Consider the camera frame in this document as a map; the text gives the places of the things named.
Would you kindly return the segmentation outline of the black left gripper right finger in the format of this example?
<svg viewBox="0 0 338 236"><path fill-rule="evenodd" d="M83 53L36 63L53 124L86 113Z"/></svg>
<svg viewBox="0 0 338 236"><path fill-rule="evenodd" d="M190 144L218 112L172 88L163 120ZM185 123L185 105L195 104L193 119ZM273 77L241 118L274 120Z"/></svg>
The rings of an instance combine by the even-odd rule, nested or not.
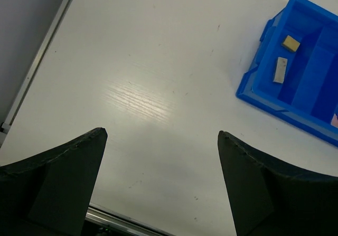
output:
<svg viewBox="0 0 338 236"><path fill-rule="evenodd" d="M337 235L337 177L221 131L218 151L237 235Z"/></svg>

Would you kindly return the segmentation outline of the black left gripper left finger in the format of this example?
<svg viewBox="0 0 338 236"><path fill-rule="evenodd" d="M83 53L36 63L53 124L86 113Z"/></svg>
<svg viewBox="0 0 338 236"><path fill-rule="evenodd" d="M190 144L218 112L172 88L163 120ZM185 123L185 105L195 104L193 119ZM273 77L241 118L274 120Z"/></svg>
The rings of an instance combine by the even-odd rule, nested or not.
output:
<svg viewBox="0 0 338 236"><path fill-rule="evenodd" d="M107 132L1 166L1 235L80 235Z"/></svg>

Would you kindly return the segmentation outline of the pink clear case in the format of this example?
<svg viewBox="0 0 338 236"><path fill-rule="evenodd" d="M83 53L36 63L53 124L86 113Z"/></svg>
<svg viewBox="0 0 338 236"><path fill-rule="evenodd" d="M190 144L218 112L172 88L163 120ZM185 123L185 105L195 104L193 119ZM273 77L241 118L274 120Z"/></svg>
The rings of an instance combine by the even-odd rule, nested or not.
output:
<svg viewBox="0 0 338 236"><path fill-rule="evenodd" d="M334 114L333 115L333 118L331 120L331 125L338 128L338 117L337 117L337 114Z"/></svg>

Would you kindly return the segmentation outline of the grey eraser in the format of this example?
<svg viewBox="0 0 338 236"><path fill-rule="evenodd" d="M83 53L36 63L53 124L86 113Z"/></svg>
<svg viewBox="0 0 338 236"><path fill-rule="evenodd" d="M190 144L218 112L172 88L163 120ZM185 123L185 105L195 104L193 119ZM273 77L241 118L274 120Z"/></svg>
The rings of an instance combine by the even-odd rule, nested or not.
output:
<svg viewBox="0 0 338 236"><path fill-rule="evenodd" d="M287 58L282 58L282 57L277 58L275 73L274 73L274 78L273 78L274 83L280 83L280 84L284 83L287 63L288 63Z"/></svg>

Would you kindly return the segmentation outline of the yellow eraser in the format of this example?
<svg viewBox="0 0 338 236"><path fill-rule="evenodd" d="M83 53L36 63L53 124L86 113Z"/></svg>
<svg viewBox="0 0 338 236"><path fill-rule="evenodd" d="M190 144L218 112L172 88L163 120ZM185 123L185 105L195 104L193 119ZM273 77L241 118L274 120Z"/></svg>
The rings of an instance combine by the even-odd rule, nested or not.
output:
<svg viewBox="0 0 338 236"><path fill-rule="evenodd" d="M285 39L282 42L282 46L286 48L290 52L296 52L300 46L300 42L298 42L296 39L291 37L290 35L287 35Z"/></svg>

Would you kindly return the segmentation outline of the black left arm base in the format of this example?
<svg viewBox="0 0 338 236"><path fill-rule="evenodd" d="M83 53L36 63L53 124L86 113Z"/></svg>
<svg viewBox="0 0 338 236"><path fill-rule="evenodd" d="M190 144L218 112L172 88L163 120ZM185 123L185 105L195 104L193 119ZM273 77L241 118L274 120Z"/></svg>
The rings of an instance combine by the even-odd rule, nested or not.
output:
<svg viewBox="0 0 338 236"><path fill-rule="evenodd" d="M133 235L128 232L128 228L119 223L105 223L86 218L81 229L80 235Z"/></svg>

